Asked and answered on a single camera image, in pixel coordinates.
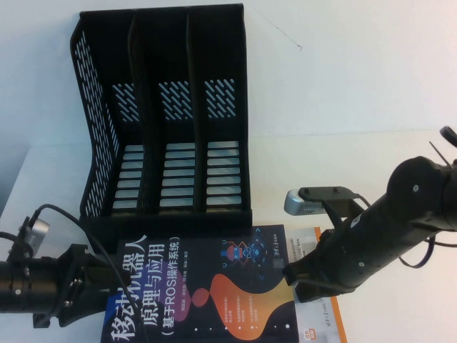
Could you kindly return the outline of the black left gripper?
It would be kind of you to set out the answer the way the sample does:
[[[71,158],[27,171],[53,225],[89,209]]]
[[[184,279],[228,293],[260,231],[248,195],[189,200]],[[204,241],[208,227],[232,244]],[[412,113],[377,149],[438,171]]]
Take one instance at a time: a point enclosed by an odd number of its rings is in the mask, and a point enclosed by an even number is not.
[[[51,318],[67,327],[81,318],[76,303],[84,272],[98,287],[120,287],[124,272],[109,261],[90,256],[87,246],[72,244],[59,258],[42,257],[31,264],[31,308],[34,328],[48,328]]]

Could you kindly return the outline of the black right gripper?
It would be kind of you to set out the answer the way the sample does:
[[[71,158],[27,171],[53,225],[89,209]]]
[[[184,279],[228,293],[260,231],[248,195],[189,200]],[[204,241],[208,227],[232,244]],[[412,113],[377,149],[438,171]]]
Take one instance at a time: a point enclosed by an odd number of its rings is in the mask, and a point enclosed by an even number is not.
[[[335,229],[324,231],[316,248],[296,262],[283,268],[287,285],[294,288],[300,303],[308,303],[321,298],[329,298],[355,291],[336,277],[336,263],[328,263],[332,257],[331,246],[336,236]]]

